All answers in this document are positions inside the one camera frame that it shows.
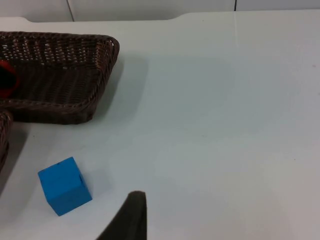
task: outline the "dark object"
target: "dark object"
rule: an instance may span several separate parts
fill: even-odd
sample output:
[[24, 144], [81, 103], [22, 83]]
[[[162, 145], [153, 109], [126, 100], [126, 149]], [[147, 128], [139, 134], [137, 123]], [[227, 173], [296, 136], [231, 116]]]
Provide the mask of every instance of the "dark object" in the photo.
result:
[[19, 86], [15, 69], [5, 60], [0, 60], [0, 98], [8, 98]]
[[0, 89], [10, 89], [16, 85], [16, 76], [0, 66]]
[[119, 43], [104, 35], [0, 32], [0, 60], [21, 78], [10, 98], [0, 98], [15, 121], [80, 124], [92, 119]]
[[129, 193], [122, 207], [96, 240], [147, 240], [147, 200], [142, 191]]
[[9, 150], [9, 133], [13, 118], [7, 111], [0, 110], [0, 171], [5, 164]]

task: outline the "white table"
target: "white table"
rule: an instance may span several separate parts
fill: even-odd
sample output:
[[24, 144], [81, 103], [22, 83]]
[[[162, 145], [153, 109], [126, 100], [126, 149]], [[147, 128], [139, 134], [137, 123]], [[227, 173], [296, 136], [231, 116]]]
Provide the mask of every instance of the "white table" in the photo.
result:
[[[0, 175], [0, 239], [94, 240], [127, 194], [143, 190], [150, 240], [318, 240], [319, 22], [320, 10], [0, 18], [2, 31], [120, 42], [92, 121], [14, 124]], [[93, 200], [58, 217], [37, 172], [70, 156]]]

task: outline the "blue block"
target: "blue block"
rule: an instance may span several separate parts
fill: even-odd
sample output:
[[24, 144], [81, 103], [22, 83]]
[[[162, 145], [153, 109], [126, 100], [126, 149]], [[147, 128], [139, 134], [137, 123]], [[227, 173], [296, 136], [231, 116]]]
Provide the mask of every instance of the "blue block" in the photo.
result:
[[92, 200], [73, 157], [38, 172], [46, 201], [61, 216]]

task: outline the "brown wicker basket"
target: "brown wicker basket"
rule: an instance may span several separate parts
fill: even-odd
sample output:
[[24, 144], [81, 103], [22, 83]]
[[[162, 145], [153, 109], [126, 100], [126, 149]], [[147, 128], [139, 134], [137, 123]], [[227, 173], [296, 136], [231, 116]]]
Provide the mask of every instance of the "brown wicker basket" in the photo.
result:
[[0, 60], [9, 61], [21, 81], [10, 98], [0, 98], [0, 108], [20, 122], [87, 122], [118, 53], [118, 41], [105, 35], [0, 31]]
[[9, 150], [9, 133], [12, 125], [12, 115], [4, 110], [0, 110], [0, 171], [5, 164]]

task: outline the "white wall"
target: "white wall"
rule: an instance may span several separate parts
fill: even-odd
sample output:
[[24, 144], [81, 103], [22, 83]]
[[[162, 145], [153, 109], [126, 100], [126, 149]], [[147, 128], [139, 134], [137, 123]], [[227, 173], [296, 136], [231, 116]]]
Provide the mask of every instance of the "white wall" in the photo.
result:
[[237, 11], [320, 9], [320, 0], [237, 0]]
[[164, 20], [190, 12], [233, 11], [235, 0], [69, 0], [76, 21]]
[[0, 17], [25, 17], [33, 22], [72, 21], [66, 0], [0, 0]]
[[[67, 0], [0, 0], [0, 17], [72, 21]], [[189, 12], [233, 11], [235, 0], [69, 0], [76, 21], [162, 20]]]

